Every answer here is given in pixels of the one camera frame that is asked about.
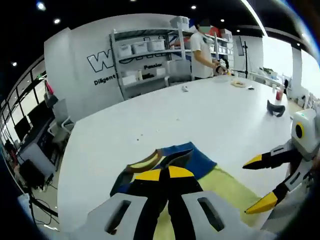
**black ceiling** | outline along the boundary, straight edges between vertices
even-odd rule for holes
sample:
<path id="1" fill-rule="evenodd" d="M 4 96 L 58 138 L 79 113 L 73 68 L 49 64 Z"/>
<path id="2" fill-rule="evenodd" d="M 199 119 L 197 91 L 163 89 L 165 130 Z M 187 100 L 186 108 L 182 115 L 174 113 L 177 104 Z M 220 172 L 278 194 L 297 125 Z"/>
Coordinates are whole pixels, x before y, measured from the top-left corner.
<path id="1" fill-rule="evenodd" d="M 299 36 L 291 19 L 272 0 L 248 0 L 263 25 Z M 36 0 L 6 1 L 0 12 L 0 94 L 6 97 L 22 73 L 44 51 L 44 41 L 69 27 L 74 29 L 95 20 L 125 14 L 157 13 L 197 18 L 207 16 L 218 28 L 257 25 L 240 0 Z M 53 24 L 54 18 L 61 23 Z"/>

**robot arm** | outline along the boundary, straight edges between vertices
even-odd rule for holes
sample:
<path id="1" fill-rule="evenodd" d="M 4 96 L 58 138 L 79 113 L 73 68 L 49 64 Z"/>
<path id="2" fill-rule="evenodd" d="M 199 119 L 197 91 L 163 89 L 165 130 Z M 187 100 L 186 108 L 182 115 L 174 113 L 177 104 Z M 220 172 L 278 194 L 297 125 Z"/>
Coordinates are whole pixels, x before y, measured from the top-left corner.
<path id="1" fill-rule="evenodd" d="M 272 192 L 249 207 L 245 211 L 247 214 L 271 210 L 285 198 L 287 192 L 295 189 L 310 175 L 312 159 L 317 155 L 320 147 L 320 111 L 316 111 L 310 108 L 296 112 L 292 120 L 291 139 L 285 145 L 254 157 L 242 167 L 256 170 L 276 168 L 283 163 L 298 166 Z"/>

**desk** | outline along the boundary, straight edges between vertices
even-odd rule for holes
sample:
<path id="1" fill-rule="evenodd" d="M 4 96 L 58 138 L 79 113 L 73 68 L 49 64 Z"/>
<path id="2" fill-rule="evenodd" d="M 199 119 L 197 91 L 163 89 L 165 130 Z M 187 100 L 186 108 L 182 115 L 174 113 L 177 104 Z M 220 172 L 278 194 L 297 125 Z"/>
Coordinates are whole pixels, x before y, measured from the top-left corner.
<path id="1" fill-rule="evenodd" d="M 255 90 L 234 87 L 241 80 Z M 183 92 L 187 86 L 189 92 Z M 272 88 L 232 76 L 191 81 L 144 94 L 81 119 L 64 152 L 58 183 L 63 231 L 85 223 L 110 198 L 118 174 L 155 149 L 192 141 L 210 159 L 263 197 L 285 179 L 288 165 L 246 170 L 244 163 L 291 138 L 291 120 L 267 112 Z M 282 104 L 287 106 L 283 95 Z"/>
<path id="2" fill-rule="evenodd" d="M 283 84 L 281 79 L 272 79 L 271 77 L 268 77 L 266 75 L 261 75 L 252 71 L 250 71 L 249 74 L 253 76 L 253 80 L 255 80 L 255 78 L 266 80 L 267 81 L 266 85 L 268 85 L 268 83 L 271 83 L 271 85 L 276 84 L 277 86 L 280 86 Z"/>
<path id="3" fill-rule="evenodd" d="M 19 155 L 17 156 L 20 164 L 30 159 L 45 177 L 54 174 L 58 166 L 57 154 L 52 159 L 55 150 L 52 144 L 53 136 L 48 133 L 49 125 L 53 120 L 49 119 L 40 126 L 33 127 L 18 149 Z"/>

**bottle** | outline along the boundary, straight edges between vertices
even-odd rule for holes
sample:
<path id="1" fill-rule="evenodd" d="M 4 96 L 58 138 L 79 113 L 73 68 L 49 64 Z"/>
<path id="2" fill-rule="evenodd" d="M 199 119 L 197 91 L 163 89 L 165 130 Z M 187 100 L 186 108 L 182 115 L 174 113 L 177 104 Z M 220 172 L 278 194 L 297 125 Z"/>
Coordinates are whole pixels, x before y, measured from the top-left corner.
<path id="1" fill-rule="evenodd" d="M 284 94 L 284 90 L 285 90 L 285 86 L 282 84 L 280 85 L 280 87 L 276 88 L 276 96 L 275 99 L 277 99 L 278 101 L 282 100 L 282 96 Z"/>

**office chair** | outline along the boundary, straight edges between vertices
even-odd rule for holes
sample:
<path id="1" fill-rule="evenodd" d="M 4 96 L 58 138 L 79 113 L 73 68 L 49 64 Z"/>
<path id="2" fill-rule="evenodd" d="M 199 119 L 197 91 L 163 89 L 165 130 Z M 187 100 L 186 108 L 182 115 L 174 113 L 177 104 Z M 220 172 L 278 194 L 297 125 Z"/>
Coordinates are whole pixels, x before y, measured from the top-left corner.
<path id="1" fill-rule="evenodd" d="M 61 143 L 69 137 L 75 124 L 70 120 L 66 99 L 58 101 L 52 110 L 55 121 L 50 124 L 48 132 L 54 137 L 52 142 L 62 148 L 63 145 L 61 146 Z"/>
<path id="2" fill-rule="evenodd" d="M 173 60 L 168 62 L 167 73 L 169 78 L 168 85 L 177 85 L 194 80 L 191 74 L 190 61 L 188 60 Z"/>

